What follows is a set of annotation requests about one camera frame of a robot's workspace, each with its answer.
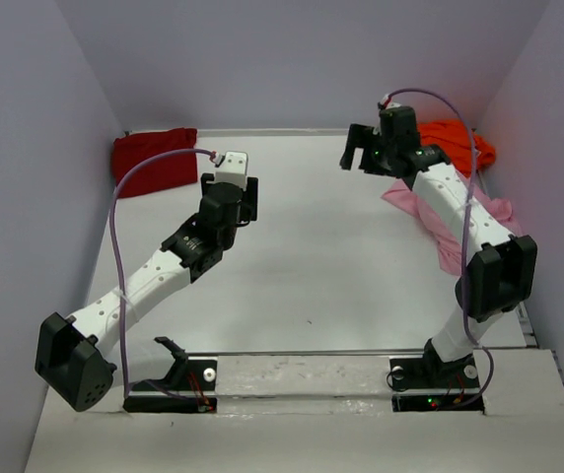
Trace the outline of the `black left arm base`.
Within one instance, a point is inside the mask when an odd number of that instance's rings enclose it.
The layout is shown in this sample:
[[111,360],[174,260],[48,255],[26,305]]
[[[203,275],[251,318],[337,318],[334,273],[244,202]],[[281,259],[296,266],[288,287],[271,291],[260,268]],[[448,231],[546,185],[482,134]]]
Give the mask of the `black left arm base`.
[[160,379],[143,380],[133,385],[123,402],[128,413],[212,414],[217,411],[216,357],[190,357],[174,361]]

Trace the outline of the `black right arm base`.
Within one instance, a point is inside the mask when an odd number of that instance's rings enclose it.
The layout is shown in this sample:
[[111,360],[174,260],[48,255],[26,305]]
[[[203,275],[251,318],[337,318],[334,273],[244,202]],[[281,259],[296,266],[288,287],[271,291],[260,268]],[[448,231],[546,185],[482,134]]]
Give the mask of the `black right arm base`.
[[422,357],[390,359],[386,383],[396,413],[485,412],[473,356],[435,373]]

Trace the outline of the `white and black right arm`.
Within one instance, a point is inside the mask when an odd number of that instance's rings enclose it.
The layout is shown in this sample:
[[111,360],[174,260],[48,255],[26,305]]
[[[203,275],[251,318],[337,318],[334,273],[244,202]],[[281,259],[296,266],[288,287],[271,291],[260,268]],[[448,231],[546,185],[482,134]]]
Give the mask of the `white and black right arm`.
[[537,245],[493,218],[440,146],[422,144],[412,107],[383,106],[379,119],[377,126],[350,125],[340,167],[350,170],[360,151],[360,170],[402,181],[436,213],[461,250],[456,310],[421,357],[392,363],[388,381],[397,392],[443,389],[473,365],[486,331],[529,297]]

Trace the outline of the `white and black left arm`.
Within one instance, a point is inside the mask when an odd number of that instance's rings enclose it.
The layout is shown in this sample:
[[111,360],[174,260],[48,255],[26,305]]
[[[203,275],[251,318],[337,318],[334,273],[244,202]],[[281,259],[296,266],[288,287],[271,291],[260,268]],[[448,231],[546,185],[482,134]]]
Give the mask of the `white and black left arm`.
[[164,240],[147,262],[92,304],[63,316],[57,312],[40,325],[35,371],[77,412],[93,408],[112,387],[156,381],[164,389],[179,386],[188,356],[166,336],[155,343],[171,355],[146,355],[141,374],[126,358],[116,361],[114,347],[126,332],[162,301],[195,283],[234,244],[237,231],[257,219],[258,180],[243,185],[206,173],[201,178],[198,211]]

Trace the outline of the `pink t shirt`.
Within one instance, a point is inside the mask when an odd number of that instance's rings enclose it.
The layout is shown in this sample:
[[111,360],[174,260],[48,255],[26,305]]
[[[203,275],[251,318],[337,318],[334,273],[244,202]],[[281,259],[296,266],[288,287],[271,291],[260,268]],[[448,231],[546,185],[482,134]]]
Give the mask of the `pink t shirt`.
[[[490,198],[478,186],[475,186],[474,197],[498,223],[512,234],[521,236],[524,233],[508,199]],[[425,201],[409,190],[401,180],[397,180],[382,195],[382,199],[419,220],[436,244],[440,268],[448,274],[460,275],[461,249],[459,243]]]

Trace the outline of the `dark red t shirt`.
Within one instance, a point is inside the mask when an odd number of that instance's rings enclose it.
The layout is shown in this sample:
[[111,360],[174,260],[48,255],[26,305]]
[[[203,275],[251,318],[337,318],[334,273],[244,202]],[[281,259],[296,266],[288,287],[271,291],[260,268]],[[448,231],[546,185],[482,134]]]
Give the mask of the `dark red t shirt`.
[[[196,128],[175,128],[161,132],[134,133],[113,141],[110,156],[111,173],[119,185],[137,165],[169,151],[193,149]],[[197,158],[193,153],[154,161],[130,177],[119,192],[119,198],[131,198],[196,183]]]

